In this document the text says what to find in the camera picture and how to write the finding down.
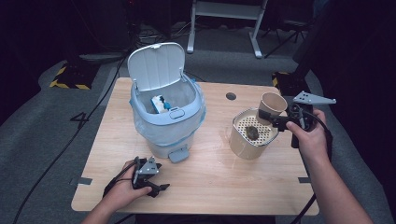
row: black cable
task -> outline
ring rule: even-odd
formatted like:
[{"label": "black cable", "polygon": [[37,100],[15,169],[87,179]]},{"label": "black cable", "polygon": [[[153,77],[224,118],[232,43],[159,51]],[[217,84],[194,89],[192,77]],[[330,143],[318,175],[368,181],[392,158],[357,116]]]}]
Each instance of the black cable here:
[{"label": "black cable", "polygon": [[[165,41],[170,41],[170,40],[176,40],[178,38],[180,38],[183,35],[187,35],[190,33],[190,31],[186,31],[186,28],[190,28],[191,23],[188,22],[187,24],[185,24],[183,27],[181,28],[173,28],[172,30],[172,34],[170,34],[170,38],[168,38],[166,35],[164,34],[157,34],[157,32],[154,29],[144,29],[140,32],[140,35],[138,37],[139,40],[137,40],[137,44],[139,45],[140,48],[148,46],[148,45],[153,45],[153,44],[157,44],[157,43],[163,43]],[[154,39],[151,42],[145,42],[142,41],[141,39],[144,38],[150,38],[150,39]]]},{"label": "black cable", "polygon": [[[303,113],[308,115],[309,117],[313,118],[316,122],[318,122],[323,127],[325,136],[326,136],[327,155],[329,157],[329,160],[332,161],[332,133],[327,128],[326,124],[321,119],[319,119],[317,116],[315,116],[305,110],[303,110]],[[317,198],[317,195],[314,193],[314,195],[312,195],[311,199],[308,201],[308,203],[303,208],[303,210],[300,212],[300,214],[290,224],[296,224],[296,223],[300,222],[301,218],[305,215],[306,211],[308,211],[308,209],[314,203],[316,198]]]},{"label": "black cable", "polygon": [[114,177],[114,179],[117,181],[118,178],[120,178],[120,176],[122,176],[123,174],[125,174],[125,172],[127,170],[129,170],[129,168],[131,168],[133,165],[136,165],[136,161],[133,161],[131,164],[129,164],[127,167],[125,167],[118,175],[116,175]]},{"label": "black cable", "polygon": [[122,180],[132,180],[132,178],[121,178],[121,179],[116,180],[116,182],[119,182],[119,181],[122,181]]},{"label": "black cable", "polygon": [[[114,80],[117,77],[117,74],[120,71],[120,67],[122,65],[122,63],[125,61],[126,57],[124,57],[118,64],[117,66],[117,71],[115,76],[113,77],[113,80],[111,81],[110,86],[108,87],[106,93],[104,94],[104,96],[102,97],[102,99],[99,101],[99,103],[95,106],[95,108],[91,111],[90,115],[87,117],[87,120],[91,117],[91,115],[93,114],[93,112],[97,109],[97,107],[103,102],[103,100],[105,99],[105,97],[107,96],[108,92],[111,89],[111,86],[114,83]],[[41,180],[44,178],[44,176],[47,174],[47,172],[50,170],[50,168],[52,168],[52,166],[55,164],[55,162],[57,160],[59,160],[59,158],[64,154],[64,152],[68,149],[68,147],[70,146],[70,144],[72,144],[72,142],[74,141],[74,139],[77,137],[77,135],[79,134],[79,132],[81,131],[81,129],[84,127],[85,123],[87,121],[83,121],[81,123],[81,126],[77,129],[77,131],[73,134],[73,136],[71,137],[71,139],[67,142],[67,144],[64,146],[64,148],[62,149],[62,151],[55,157],[55,159],[51,162],[51,164],[49,165],[49,167],[47,167],[47,169],[44,171],[44,173],[37,179],[37,181],[35,182],[35,184],[32,186],[32,188],[30,189],[29,193],[26,195],[26,197],[23,199],[23,202],[20,206],[20,208],[18,209],[17,215],[14,217],[14,221],[13,223],[17,223],[18,218],[21,214],[21,211],[23,209],[23,207],[25,206],[27,200],[30,198],[30,196],[32,195],[32,193],[34,192],[35,188],[38,186],[38,184],[41,182]]]},{"label": "black cable", "polygon": [[[184,73],[186,73],[186,75],[189,75],[189,76],[198,77],[198,76],[194,75],[193,73],[190,73],[190,72],[187,72],[187,71],[184,71]],[[201,77],[198,77],[198,78],[199,78],[201,81],[206,82],[206,80],[204,80],[203,78],[201,78]]]},{"label": "black cable", "polygon": [[119,221],[115,222],[114,224],[121,224],[123,221],[125,221],[126,219],[128,219],[128,218],[130,218],[132,216],[134,216],[134,214],[129,214],[128,216],[123,217],[122,219],[120,219]]}]

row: small object in trash can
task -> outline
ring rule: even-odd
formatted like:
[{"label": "small object in trash can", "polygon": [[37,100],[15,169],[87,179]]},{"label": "small object in trash can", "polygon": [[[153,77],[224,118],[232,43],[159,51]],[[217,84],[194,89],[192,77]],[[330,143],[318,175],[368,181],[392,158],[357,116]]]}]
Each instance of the small object in trash can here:
[{"label": "small object in trash can", "polygon": [[162,95],[152,97],[151,103],[154,106],[155,112],[157,114],[168,112],[168,110],[171,108],[171,105],[165,101]]},{"label": "small object in trash can", "polygon": [[247,126],[246,127],[246,131],[247,131],[247,137],[250,140],[257,140],[259,138],[259,131],[257,130],[256,127],[254,126]]}]

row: white metal cart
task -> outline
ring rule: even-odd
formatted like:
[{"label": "white metal cart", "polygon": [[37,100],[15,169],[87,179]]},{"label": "white metal cart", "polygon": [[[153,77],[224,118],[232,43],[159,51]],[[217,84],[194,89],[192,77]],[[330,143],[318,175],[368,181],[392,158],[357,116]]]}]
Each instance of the white metal cart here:
[{"label": "white metal cart", "polygon": [[191,9],[191,31],[187,52],[193,53],[194,51],[195,16],[211,16],[256,21],[254,32],[249,32],[248,35],[254,50],[254,54],[257,58],[261,58],[262,52],[260,51],[259,45],[257,44],[256,37],[257,33],[259,32],[260,24],[262,23],[262,16],[264,15],[267,1],[268,0],[263,0],[261,6],[244,6],[193,0]]}]

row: perforated lid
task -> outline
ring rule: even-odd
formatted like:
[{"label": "perforated lid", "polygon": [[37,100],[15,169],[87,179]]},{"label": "perforated lid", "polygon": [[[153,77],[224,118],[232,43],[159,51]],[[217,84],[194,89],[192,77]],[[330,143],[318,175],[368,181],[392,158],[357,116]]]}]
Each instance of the perforated lid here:
[{"label": "perforated lid", "polygon": [[129,56],[129,76],[140,91],[159,89],[181,79],[184,61],[184,49],[177,43],[150,45]]}]

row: left hand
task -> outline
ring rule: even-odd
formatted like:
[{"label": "left hand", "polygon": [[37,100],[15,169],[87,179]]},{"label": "left hand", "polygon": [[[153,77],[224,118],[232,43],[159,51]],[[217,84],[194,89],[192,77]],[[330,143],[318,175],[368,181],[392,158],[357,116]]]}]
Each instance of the left hand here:
[{"label": "left hand", "polygon": [[[122,167],[124,169],[132,161],[125,162],[125,165]],[[119,179],[125,179],[118,181],[113,188],[108,192],[105,198],[102,199],[101,203],[107,206],[107,209],[112,212],[116,212],[117,210],[127,206],[135,199],[142,197],[152,191],[151,187],[144,187],[142,189],[134,189],[132,187],[132,180],[134,174],[134,166],[128,169]]]}]

